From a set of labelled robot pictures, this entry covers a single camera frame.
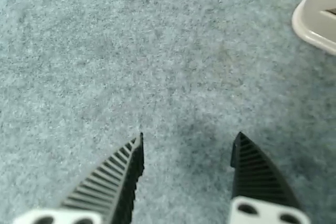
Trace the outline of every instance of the white plastic basket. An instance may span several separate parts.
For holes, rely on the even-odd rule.
[[[336,55],[336,0],[302,0],[292,25],[301,39]]]

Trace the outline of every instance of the mounting hole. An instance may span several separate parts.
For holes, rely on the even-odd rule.
[[[257,210],[249,204],[240,204],[238,206],[238,210],[242,211],[246,214],[249,214],[249,215],[257,215],[258,214]]]
[[[75,224],[93,224],[93,221],[91,219],[80,219]]]
[[[291,214],[280,215],[280,220],[291,224],[301,224],[298,218],[296,218],[294,215]]]
[[[44,216],[35,221],[34,224],[52,224],[53,221],[54,218],[52,216]]]

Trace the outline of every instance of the ribbed gripper pad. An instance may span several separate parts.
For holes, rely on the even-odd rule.
[[[292,190],[272,161],[243,133],[234,141],[231,166],[235,168],[233,195],[300,209]]]
[[[62,208],[90,210],[106,224],[132,221],[136,184],[144,170],[143,135],[105,159],[61,203]]]

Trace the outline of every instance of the gray carpet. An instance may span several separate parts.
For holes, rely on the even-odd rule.
[[[336,57],[301,0],[0,0],[0,223],[50,207],[139,131],[133,223],[225,223],[239,131],[336,223]]]

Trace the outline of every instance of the blue carpet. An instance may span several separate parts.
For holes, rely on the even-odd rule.
[[[0,223],[144,132],[133,223],[225,223],[243,131],[336,222],[336,57],[301,0],[0,0]]]

